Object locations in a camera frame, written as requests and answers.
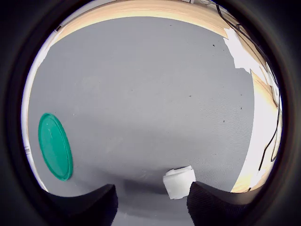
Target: wire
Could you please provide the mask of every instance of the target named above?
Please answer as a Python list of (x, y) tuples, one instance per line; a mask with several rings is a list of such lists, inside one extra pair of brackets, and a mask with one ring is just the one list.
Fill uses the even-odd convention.
[[(242, 35), (244, 35), (251, 43), (253, 43), (253, 45), (256, 47), (256, 49), (259, 51), (259, 53), (264, 56), (264, 59), (269, 62), (269, 59), (267, 58), (267, 56), (265, 55), (265, 53), (262, 51), (262, 49), (252, 40), (250, 39), (244, 32), (242, 32), (239, 28), (239, 26), (241, 26), (241, 24), (236, 24), (236, 26), (231, 23), (229, 20), (227, 20), (221, 13), (221, 10), (220, 10), (220, 6), (216, 4), (216, 9), (217, 9), (217, 12), (218, 14), (220, 15), (220, 17), (231, 27), (231, 28), (235, 28), (238, 32), (240, 32)], [(278, 131), (278, 124), (279, 124), (279, 116), (280, 116), (280, 89), (279, 89), (279, 85), (278, 85), (278, 82), (276, 80), (276, 77), (274, 75), (274, 72), (272, 70), (271, 71), (271, 75), (272, 75), (272, 78), (278, 88), (278, 91), (279, 91), (279, 102), (278, 102), (278, 116), (277, 116), (277, 125), (276, 125), (276, 129), (275, 129), (275, 132), (274, 132), (274, 135), (272, 137), (272, 139), (269, 141), (268, 145), (264, 148), (264, 151), (263, 151), (263, 155), (262, 155), (262, 159), (261, 159), (261, 162), (260, 162), (260, 165), (259, 165), (259, 169), (258, 171), (260, 171), (261, 169), (261, 166), (262, 166), (262, 163), (263, 163), (263, 159), (264, 159), (264, 155), (265, 155), (265, 152), (266, 150), (268, 149), (269, 145), (272, 143), (275, 135), (277, 134), (277, 131)], [(276, 147), (276, 141), (275, 141), (275, 145), (274, 145), (274, 149), (273, 149), (273, 153), (272, 153), (272, 156), (271, 156), (271, 162), (273, 162), (276, 158), (276, 156), (273, 158), (273, 154), (274, 154), (274, 151), (275, 151), (275, 147)]]
[[(264, 159), (264, 155), (265, 155), (266, 150), (268, 149), (269, 145), (272, 143), (272, 140), (274, 139), (275, 135), (277, 134), (278, 124), (279, 124), (279, 116), (280, 116), (280, 95), (279, 95), (279, 106), (278, 106), (278, 116), (277, 116), (276, 130), (275, 130), (274, 135), (272, 136), (272, 139), (269, 141), (268, 145), (264, 148), (263, 155), (262, 155), (262, 158), (261, 158), (261, 162), (260, 162), (258, 171), (260, 171), (260, 169), (261, 169), (261, 166), (262, 166), (262, 163), (263, 163), (263, 159)], [(276, 158), (276, 156), (275, 156), (275, 158), (272, 160), (272, 157), (273, 157), (273, 154), (274, 154), (274, 150), (275, 150), (275, 147), (276, 147), (276, 141), (277, 141), (277, 137), (276, 137), (276, 140), (275, 140), (275, 145), (274, 145), (273, 153), (272, 153), (272, 156), (271, 156), (271, 162), (273, 162), (275, 160), (275, 158)]]
[[(261, 54), (261, 55), (263, 55), (264, 56), (264, 58), (265, 58), (265, 60), (267, 61), (267, 62), (269, 62), (269, 60), (268, 60), (268, 58), (267, 58), (267, 56), (265, 55), (265, 53), (262, 51), (262, 49), (252, 40), (252, 39), (250, 39), (244, 32), (242, 32), (238, 27), (236, 27), (233, 23), (231, 23), (229, 20), (227, 20), (223, 15), (222, 15), (222, 13), (221, 13), (221, 10), (220, 10), (220, 6), (219, 5), (217, 5), (216, 4), (216, 9), (217, 9), (217, 12), (218, 12), (218, 14), (220, 15), (220, 17), (230, 26), (230, 27), (232, 27), (232, 28), (235, 28), (237, 31), (239, 31), (242, 35), (244, 35), (255, 47), (256, 47), (256, 49), (259, 51), (259, 53)], [(271, 70), (271, 74), (272, 74), (272, 78), (273, 78), (273, 80), (274, 80), (274, 82), (275, 82), (275, 84), (276, 84), (276, 86), (277, 86), (277, 88), (279, 89), (279, 85), (278, 85), (278, 82), (277, 82), (277, 80), (276, 80), (276, 78), (275, 78), (275, 75), (274, 75), (274, 73), (273, 73), (273, 71)]]

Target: wooden panel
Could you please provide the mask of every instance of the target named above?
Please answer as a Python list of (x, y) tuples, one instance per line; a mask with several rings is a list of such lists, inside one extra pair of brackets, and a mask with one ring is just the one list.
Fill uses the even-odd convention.
[(217, 12), (206, 7), (173, 0), (126, 0), (108, 3), (81, 14), (62, 28), (63, 32), (57, 41), (88, 25), (132, 16), (152, 16), (184, 21), (204, 27), (225, 38), (227, 34), (224, 28), (229, 28)]
[[(252, 71), (251, 74), (254, 86), (253, 130), (243, 168), (231, 190), (235, 193), (245, 192), (249, 189), (252, 178), (258, 173), (264, 149), (273, 137), (277, 125), (278, 109), (274, 103), (271, 86), (265, 84)], [(269, 158), (273, 148), (272, 142), (266, 150), (266, 156)], [(270, 162), (264, 162), (261, 168), (268, 171), (271, 167)]]
[(275, 136), (274, 139), (272, 140), (263, 158), (260, 171), (264, 172), (264, 174), (259, 180), (259, 182), (254, 187), (252, 187), (251, 191), (263, 186), (264, 183), (267, 181), (269, 174), (275, 163), (275, 161), (272, 161), (272, 159), (277, 155), (277, 151), (280, 145), (281, 131), (282, 131), (282, 116), (280, 115), (278, 129), (277, 129), (277, 136)]

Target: black cable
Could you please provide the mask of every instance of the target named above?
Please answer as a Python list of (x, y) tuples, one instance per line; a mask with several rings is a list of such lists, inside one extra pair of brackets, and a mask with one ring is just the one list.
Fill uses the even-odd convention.
[[(265, 55), (265, 53), (262, 51), (262, 49), (252, 40), (250, 39), (244, 32), (242, 32), (238, 26), (241, 26), (241, 24), (237, 24), (237, 26), (235, 26), (233, 23), (231, 23), (229, 20), (227, 20), (226, 18), (224, 18), (224, 16), (222, 15), (221, 13), (221, 10), (220, 10), (220, 6), (216, 4), (216, 9), (217, 9), (217, 12), (218, 14), (220, 15), (220, 17), (232, 28), (235, 28), (237, 31), (239, 31), (242, 35), (244, 35), (251, 43), (253, 43), (253, 45), (256, 47), (256, 49), (259, 51), (259, 53), (264, 56), (265, 60), (268, 62), (268, 58), (267, 56)], [(265, 155), (265, 152), (266, 150), (268, 149), (269, 145), (272, 143), (272, 140), (274, 139), (275, 135), (277, 134), (277, 130), (278, 130), (278, 124), (279, 124), (279, 115), (280, 115), (280, 88), (279, 88), (279, 85), (277, 83), (277, 80), (275, 78), (275, 75), (273, 73), (273, 71), (271, 70), (271, 75), (272, 75), (272, 78), (278, 88), (278, 91), (279, 91), (279, 102), (278, 102), (278, 116), (277, 116), (277, 126), (276, 126), (276, 129), (275, 129), (275, 132), (274, 132), (274, 135), (272, 137), (272, 139), (269, 141), (268, 145), (264, 148), (264, 151), (263, 151), (263, 155), (262, 155), (262, 159), (261, 159), (261, 162), (260, 162), (260, 165), (259, 165), (259, 169), (258, 171), (260, 171), (261, 169), (261, 166), (262, 166), (262, 163), (263, 163), (263, 159), (264, 159), (264, 155)], [(274, 151), (275, 151), (275, 147), (276, 147), (276, 143), (274, 145), (274, 149), (273, 149), (273, 153), (272, 153), (272, 156), (271, 156), (271, 162), (273, 162), (276, 158), (273, 158), (273, 154), (274, 154)]]
[(273, 158), (274, 151), (275, 151), (275, 147), (276, 147), (276, 142), (277, 142), (277, 133), (278, 133), (278, 130), (277, 130), (277, 132), (276, 132), (276, 140), (275, 140), (274, 149), (273, 149), (273, 152), (272, 152), (272, 155), (271, 155), (271, 162), (273, 162), (273, 161), (276, 159), (277, 154), (278, 154), (278, 153), (277, 153), (276, 156)]
[(275, 133), (274, 133), (272, 139), (269, 141), (268, 145), (264, 148), (263, 155), (262, 155), (262, 158), (261, 158), (261, 162), (260, 162), (258, 171), (260, 171), (260, 169), (261, 169), (261, 166), (262, 166), (262, 163), (263, 163), (263, 159), (264, 159), (264, 155), (265, 155), (266, 150), (268, 149), (269, 145), (272, 143), (272, 140), (274, 139), (275, 135), (277, 134), (278, 124), (279, 124), (279, 115), (280, 115), (280, 95), (279, 95), (279, 106), (278, 106), (278, 116), (277, 116), (277, 127), (276, 127), (276, 130), (275, 130)]
[[(269, 62), (267, 56), (265, 55), (265, 53), (262, 51), (262, 49), (252, 40), (250, 39), (244, 32), (242, 32), (239, 28), (237, 28), (233, 23), (231, 23), (229, 20), (227, 20), (226, 18), (224, 18), (224, 16), (222, 15), (221, 13), (221, 10), (220, 10), (220, 6), (219, 5), (216, 5), (216, 9), (217, 9), (217, 12), (218, 14), (220, 15), (220, 17), (232, 28), (235, 28), (237, 31), (239, 31), (242, 35), (244, 35), (255, 47), (256, 49), (259, 51), (259, 53), (264, 56), (264, 59)], [(275, 78), (275, 75), (273, 73), (273, 71), (271, 70), (271, 74), (272, 74), (272, 78), (277, 86), (277, 88), (279, 89), (279, 85), (278, 85), (278, 82)]]

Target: white paper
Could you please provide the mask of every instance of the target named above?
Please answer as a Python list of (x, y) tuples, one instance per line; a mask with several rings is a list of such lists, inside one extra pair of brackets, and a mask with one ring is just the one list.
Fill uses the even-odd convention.
[(192, 166), (172, 169), (163, 176), (163, 183), (170, 199), (181, 199), (189, 195), (190, 186), (196, 181)]

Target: green lid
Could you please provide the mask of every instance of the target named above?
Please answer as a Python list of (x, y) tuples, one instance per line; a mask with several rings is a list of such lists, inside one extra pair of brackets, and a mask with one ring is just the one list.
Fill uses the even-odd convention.
[(39, 143), (49, 170), (56, 178), (68, 180), (73, 171), (70, 145), (60, 121), (50, 113), (40, 119)]

